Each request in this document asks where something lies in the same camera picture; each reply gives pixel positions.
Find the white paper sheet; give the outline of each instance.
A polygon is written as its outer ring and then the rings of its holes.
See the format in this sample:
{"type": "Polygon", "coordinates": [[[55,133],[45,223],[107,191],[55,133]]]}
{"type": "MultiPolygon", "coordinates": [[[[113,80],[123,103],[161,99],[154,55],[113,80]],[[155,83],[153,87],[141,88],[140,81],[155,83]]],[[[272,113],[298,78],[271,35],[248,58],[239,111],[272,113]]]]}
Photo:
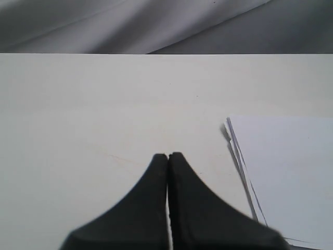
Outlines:
{"type": "Polygon", "coordinates": [[[230,120],[268,226],[290,244],[331,249],[333,119],[230,120]]]}

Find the white desk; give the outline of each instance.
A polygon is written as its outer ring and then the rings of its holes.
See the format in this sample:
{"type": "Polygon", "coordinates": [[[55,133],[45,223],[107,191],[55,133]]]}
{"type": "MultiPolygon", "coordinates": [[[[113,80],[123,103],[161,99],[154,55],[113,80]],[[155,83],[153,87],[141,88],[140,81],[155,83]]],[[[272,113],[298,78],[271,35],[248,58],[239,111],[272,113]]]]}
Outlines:
{"type": "Polygon", "coordinates": [[[219,127],[229,114],[333,116],[332,55],[0,55],[0,245],[57,249],[154,153],[181,151],[250,208],[219,127]]]}

